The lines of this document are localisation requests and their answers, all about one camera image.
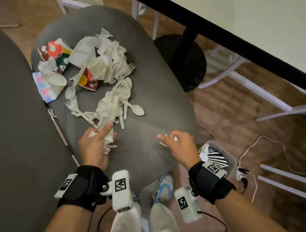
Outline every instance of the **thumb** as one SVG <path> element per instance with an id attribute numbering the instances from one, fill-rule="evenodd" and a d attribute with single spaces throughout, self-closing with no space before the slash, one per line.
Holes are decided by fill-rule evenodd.
<path id="1" fill-rule="evenodd" d="M 158 135 L 157 138 L 159 139 L 159 141 L 167 145 L 169 148 L 171 148 L 173 143 L 175 142 L 173 138 L 169 138 L 165 135 Z"/>
<path id="2" fill-rule="evenodd" d="M 113 122 L 112 121 L 108 121 L 104 127 L 102 128 L 101 131 L 99 131 L 98 134 L 96 134 L 96 136 L 99 137 L 99 139 L 104 139 L 106 135 L 108 135 L 110 133 L 110 131 L 113 128 Z"/>

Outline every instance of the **hand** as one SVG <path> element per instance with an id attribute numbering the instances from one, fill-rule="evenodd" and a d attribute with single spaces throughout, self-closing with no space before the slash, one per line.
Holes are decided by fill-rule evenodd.
<path id="1" fill-rule="evenodd" d="M 158 135 L 157 138 L 171 149 L 172 155 L 188 171 L 193 165 L 201 161 L 193 136 L 187 132 L 174 130 L 169 137 Z"/>
<path id="2" fill-rule="evenodd" d="M 111 131 L 113 122 L 108 121 L 101 131 L 94 127 L 88 128 L 79 140 L 80 154 L 83 165 L 92 165 L 100 168 L 103 172 L 108 165 L 108 157 L 104 154 L 104 138 Z M 90 131 L 97 133 L 93 137 L 88 137 Z"/>

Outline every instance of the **black round table base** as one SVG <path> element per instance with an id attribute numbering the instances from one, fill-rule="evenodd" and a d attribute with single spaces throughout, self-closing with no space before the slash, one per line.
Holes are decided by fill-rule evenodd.
<path id="1" fill-rule="evenodd" d="M 185 92 L 193 90 L 202 81 L 206 72 L 204 52 L 196 42 L 192 42 L 190 49 L 180 67 L 172 66 L 172 59 L 182 35 L 165 35 L 155 40 L 154 44 L 174 72 Z"/>

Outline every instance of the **forearm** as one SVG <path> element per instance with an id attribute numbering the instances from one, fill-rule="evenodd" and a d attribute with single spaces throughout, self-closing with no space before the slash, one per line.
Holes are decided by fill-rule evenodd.
<path id="1" fill-rule="evenodd" d="M 76 205 L 58 208 L 45 232 L 87 232 L 92 212 Z"/>
<path id="2" fill-rule="evenodd" d="M 216 200 L 215 205 L 233 232 L 286 231 L 235 190 L 231 190 L 225 198 Z"/>

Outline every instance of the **white table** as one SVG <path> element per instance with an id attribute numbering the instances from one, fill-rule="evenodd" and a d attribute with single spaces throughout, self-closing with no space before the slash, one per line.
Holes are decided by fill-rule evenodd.
<path id="1" fill-rule="evenodd" d="M 306 89 L 306 1 L 140 0 Z"/>

